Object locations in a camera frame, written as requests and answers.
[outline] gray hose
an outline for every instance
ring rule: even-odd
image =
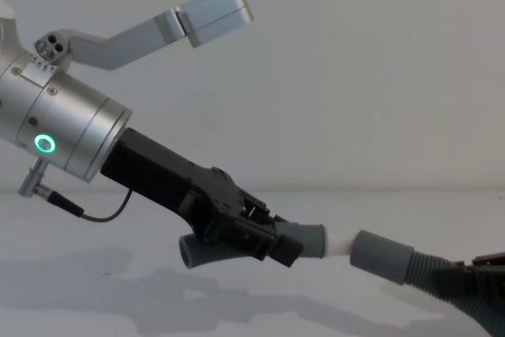
[[[322,225],[301,225],[297,223],[275,223],[262,226],[277,234],[285,234],[301,242],[304,246],[300,257],[323,258],[326,230]],[[194,234],[179,238],[182,260],[187,268],[210,264],[221,260],[247,257],[246,254],[225,245],[209,245],[198,240]]]
[[[480,298],[441,299],[437,295],[432,273],[441,268],[454,267],[455,265],[449,260],[414,252],[409,246],[366,231],[358,234],[354,246],[359,249],[354,250],[353,248],[351,253],[353,266],[385,279],[398,278],[403,275],[403,280],[394,280],[394,282],[409,284],[439,300],[452,304],[472,317],[492,337],[505,337],[505,309],[503,307],[493,305]],[[407,256],[404,254],[405,251],[411,253]]]

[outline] black end effector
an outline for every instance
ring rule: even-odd
[[[180,215],[203,242],[225,244],[263,260],[291,266],[303,245],[278,235],[264,202],[239,188],[224,171],[200,167],[128,128],[100,172]]]
[[[451,268],[433,272],[441,298],[478,297],[505,305],[505,253],[478,256],[473,265],[454,262]]]

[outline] black cable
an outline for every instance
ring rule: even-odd
[[[132,192],[133,192],[132,189],[128,190],[128,193],[126,194],[125,199],[123,200],[123,202],[122,202],[121,206],[119,207],[119,209],[115,213],[113,213],[112,215],[110,215],[108,217],[100,218],[100,217],[94,217],[94,216],[86,215],[84,213],[80,217],[83,218],[83,219],[85,219],[85,220],[87,220],[87,221],[91,221],[93,223],[107,223],[107,222],[109,222],[111,220],[114,220],[125,209],[126,205],[128,204],[129,198],[132,196]]]

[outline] white table surface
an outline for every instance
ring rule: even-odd
[[[123,193],[66,194],[105,215]],[[470,261],[505,250],[505,192],[261,193],[273,213],[370,230]],[[91,224],[40,199],[0,195],[0,333],[5,336],[484,337],[457,310],[352,268],[348,258],[232,260],[188,270],[175,214],[134,194]]]

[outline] led indicator ring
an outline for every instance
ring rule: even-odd
[[[52,153],[56,149],[54,138],[46,134],[40,134],[35,137],[35,146],[42,153]]]

